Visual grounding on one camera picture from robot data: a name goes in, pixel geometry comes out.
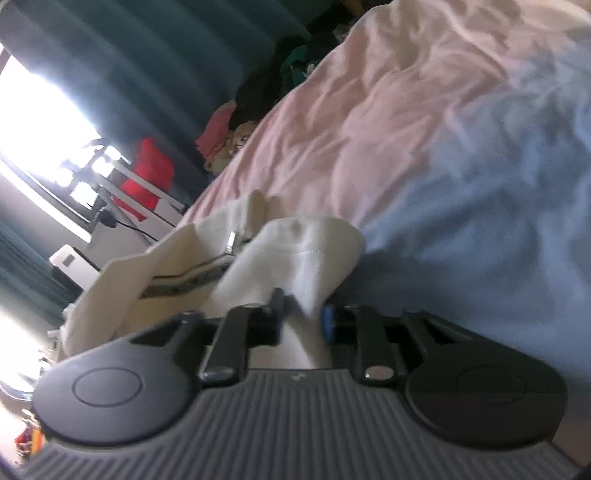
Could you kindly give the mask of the cream zip-up jacket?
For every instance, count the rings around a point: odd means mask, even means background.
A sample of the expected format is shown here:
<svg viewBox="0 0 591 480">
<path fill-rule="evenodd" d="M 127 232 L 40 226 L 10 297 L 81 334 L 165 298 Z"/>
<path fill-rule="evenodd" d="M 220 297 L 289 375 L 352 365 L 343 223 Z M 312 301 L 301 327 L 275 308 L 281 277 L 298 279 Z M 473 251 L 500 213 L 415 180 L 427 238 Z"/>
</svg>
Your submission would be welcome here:
<svg viewBox="0 0 591 480">
<path fill-rule="evenodd" d="M 280 344 L 257 347 L 260 368 L 331 365 L 318 316 L 365 251 L 362 233 L 331 217 L 269 219 L 254 191 L 197 223 L 186 223 L 144 253 L 108 263 L 66 308 L 57 357 L 80 354 L 196 310 L 221 318 L 232 308 L 287 294 Z"/>
</svg>

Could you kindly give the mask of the pile of dark clothes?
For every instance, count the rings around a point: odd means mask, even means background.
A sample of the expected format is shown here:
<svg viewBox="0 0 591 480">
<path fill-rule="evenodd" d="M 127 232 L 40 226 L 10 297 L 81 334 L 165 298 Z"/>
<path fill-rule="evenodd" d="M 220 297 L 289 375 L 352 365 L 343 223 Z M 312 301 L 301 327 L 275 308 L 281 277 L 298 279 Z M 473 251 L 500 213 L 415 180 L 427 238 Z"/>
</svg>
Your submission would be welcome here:
<svg viewBox="0 0 591 480">
<path fill-rule="evenodd" d="M 356 21 L 380 1 L 332 1 L 325 11 L 308 23 L 308 36 L 292 35 L 276 42 L 273 56 L 246 77 L 235 97 L 236 109 L 229 121 L 229 133 L 204 170 L 221 174 L 260 121 L 287 93 L 304 83 L 315 67 L 345 41 Z"/>
</svg>

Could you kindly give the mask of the cosmetics clutter on table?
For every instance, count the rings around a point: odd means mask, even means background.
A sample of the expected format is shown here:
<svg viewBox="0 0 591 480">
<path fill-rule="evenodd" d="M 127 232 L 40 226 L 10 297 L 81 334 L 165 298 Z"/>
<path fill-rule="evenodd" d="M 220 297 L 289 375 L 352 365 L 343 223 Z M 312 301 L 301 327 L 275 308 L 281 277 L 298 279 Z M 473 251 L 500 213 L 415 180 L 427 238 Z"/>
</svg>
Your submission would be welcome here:
<svg viewBox="0 0 591 480">
<path fill-rule="evenodd" d="M 14 319 L 1 320 L 1 457 L 20 466 L 31 455 L 38 428 L 32 396 L 54 364 L 55 340 L 53 331 L 41 338 Z"/>
</svg>

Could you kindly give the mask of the teal curtain left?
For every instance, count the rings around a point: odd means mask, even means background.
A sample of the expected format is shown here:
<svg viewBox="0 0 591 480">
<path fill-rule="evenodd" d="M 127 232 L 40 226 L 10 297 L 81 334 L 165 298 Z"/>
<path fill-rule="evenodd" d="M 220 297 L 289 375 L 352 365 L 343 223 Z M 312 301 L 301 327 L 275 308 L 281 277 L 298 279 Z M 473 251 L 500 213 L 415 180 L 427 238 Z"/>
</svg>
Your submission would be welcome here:
<svg viewBox="0 0 591 480">
<path fill-rule="evenodd" d="M 64 323 L 63 310 L 76 299 L 53 276 L 49 261 L 5 222 L 1 222 L 1 286 L 53 328 Z"/>
</svg>

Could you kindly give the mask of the teal curtain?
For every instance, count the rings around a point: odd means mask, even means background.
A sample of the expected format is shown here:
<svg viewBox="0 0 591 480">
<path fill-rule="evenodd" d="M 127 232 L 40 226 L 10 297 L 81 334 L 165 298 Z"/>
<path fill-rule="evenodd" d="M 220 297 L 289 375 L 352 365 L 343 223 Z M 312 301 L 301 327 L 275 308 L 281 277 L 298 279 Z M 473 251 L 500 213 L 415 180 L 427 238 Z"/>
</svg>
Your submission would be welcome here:
<svg viewBox="0 0 591 480">
<path fill-rule="evenodd" d="M 1 286 L 53 328 L 64 323 L 63 310 L 76 299 L 53 276 L 49 261 L 5 222 L 1 222 Z"/>
<path fill-rule="evenodd" d="M 194 143 L 276 43 L 307 36 L 325 1 L 5 1 L 1 41 L 120 151 L 152 139 L 197 196 Z"/>
</svg>

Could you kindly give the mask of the silver garment steamer stand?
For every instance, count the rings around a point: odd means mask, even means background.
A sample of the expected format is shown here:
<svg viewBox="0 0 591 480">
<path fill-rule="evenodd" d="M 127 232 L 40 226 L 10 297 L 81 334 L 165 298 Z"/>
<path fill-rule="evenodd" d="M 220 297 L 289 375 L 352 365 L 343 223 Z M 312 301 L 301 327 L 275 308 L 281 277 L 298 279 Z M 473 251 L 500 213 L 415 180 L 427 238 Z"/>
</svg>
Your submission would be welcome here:
<svg viewBox="0 0 591 480">
<path fill-rule="evenodd" d="M 159 198 L 158 203 L 164 201 L 175 213 L 179 215 L 184 213 L 187 206 L 174 198 L 170 192 L 174 178 L 167 193 L 159 190 L 132 172 L 134 156 L 132 159 L 127 159 L 109 141 L 98 138 L 68 158 L 64 167 L 72 172 L 74 182 L 85 182 L 94 191 L 106 193 L 114 205 L 131 213 L 138 221 L 143 221 L 155 213 L 156 208 L 154 211 L 144 208 L 120 189 L 121 184 L 127 178 L 134 180 L 155 194 Z"/>
</svg>

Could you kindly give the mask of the red cloth on stand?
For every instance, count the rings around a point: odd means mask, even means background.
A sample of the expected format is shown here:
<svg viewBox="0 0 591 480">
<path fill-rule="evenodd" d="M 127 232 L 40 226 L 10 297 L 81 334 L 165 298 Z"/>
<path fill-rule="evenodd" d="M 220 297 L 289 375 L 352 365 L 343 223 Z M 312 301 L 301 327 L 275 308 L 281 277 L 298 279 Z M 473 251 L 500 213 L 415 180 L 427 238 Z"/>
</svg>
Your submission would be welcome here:
<svg viewBox="0 0 591 480">
<path fill-rule="evenodd" d="M 134 156 L 132 172 L 159 190 L 167 193 L 175 176 L 172 160 L 162 153 L 151 138 L 140 141 Z M 120 189 L 144 208 L 154 211 L 159 198 L 132 179 L 127 178 Z"/>
</svg>

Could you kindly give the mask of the pink garment in pile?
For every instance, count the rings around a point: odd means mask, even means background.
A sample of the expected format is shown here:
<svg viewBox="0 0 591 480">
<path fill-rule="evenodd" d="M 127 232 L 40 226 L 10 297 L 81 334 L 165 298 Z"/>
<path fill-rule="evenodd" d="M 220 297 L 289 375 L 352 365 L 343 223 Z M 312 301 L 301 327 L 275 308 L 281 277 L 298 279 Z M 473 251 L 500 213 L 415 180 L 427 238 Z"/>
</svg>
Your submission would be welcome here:
<svg viewBox="0 0 591 480">
<path fill-rule="evenodd" d="M 228 101 L 219 106 L 207 121 L 204 131 L 195 140 L 198 153 L 206 162 L 211 162 L 215 153 L 221 149 L 226 136 L 229 133 L 229 121 L 235 113 L 235 100 Z"/>
</svg>

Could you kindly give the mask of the teal curtain right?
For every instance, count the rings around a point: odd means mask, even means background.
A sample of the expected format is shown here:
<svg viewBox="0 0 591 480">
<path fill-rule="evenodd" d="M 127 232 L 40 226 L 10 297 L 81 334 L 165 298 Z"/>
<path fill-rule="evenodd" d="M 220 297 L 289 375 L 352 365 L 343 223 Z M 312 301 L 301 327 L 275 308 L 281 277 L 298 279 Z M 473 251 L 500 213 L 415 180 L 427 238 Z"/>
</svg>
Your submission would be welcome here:
<svg viewBox="0 0 591 480">
<path fill-rule="evenodd" d="M 197 196 L 194 143 L 276 43 L 307 36 L 325 1 L 5 1 L 1 41 L 120 151 L 152 139 Z"/>
</svg>

